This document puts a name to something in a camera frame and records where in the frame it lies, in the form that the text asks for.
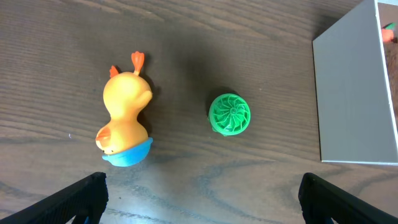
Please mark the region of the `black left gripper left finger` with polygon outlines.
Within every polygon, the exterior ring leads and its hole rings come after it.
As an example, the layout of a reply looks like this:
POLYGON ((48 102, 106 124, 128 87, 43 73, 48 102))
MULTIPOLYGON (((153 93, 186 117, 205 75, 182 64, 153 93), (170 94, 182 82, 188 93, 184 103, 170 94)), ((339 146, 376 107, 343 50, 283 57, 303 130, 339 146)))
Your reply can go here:
POLYGON ((1 220, 1 224, 98 224, 109 200, 106 174, 95 172, 1 220))

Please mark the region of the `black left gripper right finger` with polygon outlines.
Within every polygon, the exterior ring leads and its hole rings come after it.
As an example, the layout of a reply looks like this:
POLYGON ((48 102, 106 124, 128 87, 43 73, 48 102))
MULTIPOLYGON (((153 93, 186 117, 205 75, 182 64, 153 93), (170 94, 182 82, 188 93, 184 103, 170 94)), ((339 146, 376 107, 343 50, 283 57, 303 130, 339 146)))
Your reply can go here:
POLYGON ((302 177, 298 199, 306 224, 397 223, 396 217, 373 207, 310 172, 302 177))

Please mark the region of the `green ridged ball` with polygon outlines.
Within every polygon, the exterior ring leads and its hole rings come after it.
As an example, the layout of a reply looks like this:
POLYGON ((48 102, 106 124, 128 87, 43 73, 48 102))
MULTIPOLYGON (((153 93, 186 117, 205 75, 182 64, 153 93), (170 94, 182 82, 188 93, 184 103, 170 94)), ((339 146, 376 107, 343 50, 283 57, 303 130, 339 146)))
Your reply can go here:
POLYGON ((251 110, 239 95, 225 93, 211 103, 208 120, 214 132, 223 136, 235 136, 249 126, 251 110))

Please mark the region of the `brown plush bear toy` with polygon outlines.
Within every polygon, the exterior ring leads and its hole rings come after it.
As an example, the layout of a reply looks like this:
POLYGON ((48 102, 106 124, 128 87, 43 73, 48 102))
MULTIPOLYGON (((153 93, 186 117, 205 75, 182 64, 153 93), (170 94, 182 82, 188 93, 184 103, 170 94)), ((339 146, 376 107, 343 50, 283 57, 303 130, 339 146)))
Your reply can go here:
POLYGON ((387 74, 392 96, 392 104, 397 118, 397 23, 392 22, 381 29, 387 74))

